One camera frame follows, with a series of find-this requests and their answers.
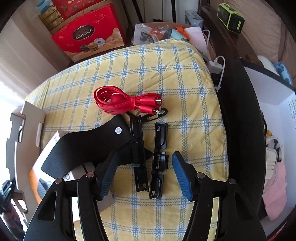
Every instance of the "red flat cable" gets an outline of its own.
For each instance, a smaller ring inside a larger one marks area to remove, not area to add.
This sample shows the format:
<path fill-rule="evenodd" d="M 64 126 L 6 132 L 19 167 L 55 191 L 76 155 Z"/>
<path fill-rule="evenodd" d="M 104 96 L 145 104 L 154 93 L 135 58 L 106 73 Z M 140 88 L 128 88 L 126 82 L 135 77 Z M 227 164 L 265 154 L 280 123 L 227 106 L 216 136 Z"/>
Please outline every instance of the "red flat cable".
<path fill-rule="evenodd" d="M 116 86 L 103 86 L 94 91 L 97 106 L 112 115 L 139 109 L 141 113 L 159 114 L 162 99 L 156 93 L 129 96 Z"/>

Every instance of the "blue rubber pad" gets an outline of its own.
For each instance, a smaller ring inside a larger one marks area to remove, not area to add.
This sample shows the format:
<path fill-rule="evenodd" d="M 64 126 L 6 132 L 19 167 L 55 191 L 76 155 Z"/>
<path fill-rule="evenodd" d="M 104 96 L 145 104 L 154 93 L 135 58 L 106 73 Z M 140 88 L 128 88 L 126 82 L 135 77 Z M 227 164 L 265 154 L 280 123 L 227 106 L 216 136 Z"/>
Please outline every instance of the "blue rubber pad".
<path fill-rule="evenodd" d="M 118 158 L 113 158 L 110 165 L 108 166 L 106 173 L 101 181 L 101 192 L 100 195 L 102 198 L 108 195 L 115 172 L 118 166 Z"/>
<path fill-rule="evenodd" d="M 173 168 L 177 176 L 181 191 L 183 193 L 183 196 L 185 196 L 190 201 L 193 197 L 193 193 L 191 192 L 191 184 L 181 164 L 181 161 L 184 160 L 179 160 L 175 153 L 172 155 Z"/>

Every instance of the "plaid blanket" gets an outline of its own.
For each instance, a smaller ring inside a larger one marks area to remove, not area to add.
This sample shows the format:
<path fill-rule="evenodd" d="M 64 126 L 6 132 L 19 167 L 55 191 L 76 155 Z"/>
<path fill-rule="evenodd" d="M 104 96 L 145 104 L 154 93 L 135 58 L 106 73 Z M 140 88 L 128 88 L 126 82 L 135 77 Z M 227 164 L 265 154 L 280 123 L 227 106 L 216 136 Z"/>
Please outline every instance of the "plaid blanket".
<path fill-rule="evenodd" d="M 168 114 L 169 157 L 161 200 L 136 192 L 133 166 L 119 166 L 111 192 L 115 204 L 101 212 L 109 240 L 182 240 L 193 203 L 182 196 L 171 155 L 180 151 L 198 172 L 215 180 L 228 178 L 227 143 L 220 107 L 208 69 L 196 49 L 184 41 L 158 43 L 116 50 L 84 61 L 45 81 L 26 100 L 46 111 L 41 147 L 57 130 L 85 131 L 113 116 L 95 104 L 93 91 L 114 85 L 129 95 L 162 93 Z M 144 123 L 145 147 L 153 150 L 155 121 Z M 147 162 L 150 179 L 152 161 Z M 215 237 L 218 200 L 214 200 L 208 240 Z M 76 239 L 83 240 L 75 223 Z"/>

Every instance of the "pink cloth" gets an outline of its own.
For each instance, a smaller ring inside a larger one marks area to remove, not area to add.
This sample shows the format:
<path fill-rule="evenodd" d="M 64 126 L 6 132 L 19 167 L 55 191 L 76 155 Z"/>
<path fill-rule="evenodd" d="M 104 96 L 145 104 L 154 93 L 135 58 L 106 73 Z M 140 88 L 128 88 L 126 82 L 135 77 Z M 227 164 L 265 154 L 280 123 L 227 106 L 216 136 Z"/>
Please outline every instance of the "pink cloth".
<path fill-rule="evenodd" d="M 282 160 L 277 164 L 274 173 L 263 189 L 265 210 L 271 221 L 275 220 L 283 211 L 287 203 L 286 168 Z"/>

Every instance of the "red gift box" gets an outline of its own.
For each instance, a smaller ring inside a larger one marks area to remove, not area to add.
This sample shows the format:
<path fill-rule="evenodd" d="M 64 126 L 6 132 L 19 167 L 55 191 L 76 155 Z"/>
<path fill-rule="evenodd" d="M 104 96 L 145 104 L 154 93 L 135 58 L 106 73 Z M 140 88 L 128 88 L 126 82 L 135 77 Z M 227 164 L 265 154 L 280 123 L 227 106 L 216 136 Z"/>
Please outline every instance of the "red gift box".
<path fill-rule="evenodd" d="M 103 0 L 52 0 L 64 20 L 101 1 Z"/>
<path fill-rule="evenodd" d="M 124 38 L 113 4 L 75 19 L 52 36 L 74 62 L 124 46 Z"/>

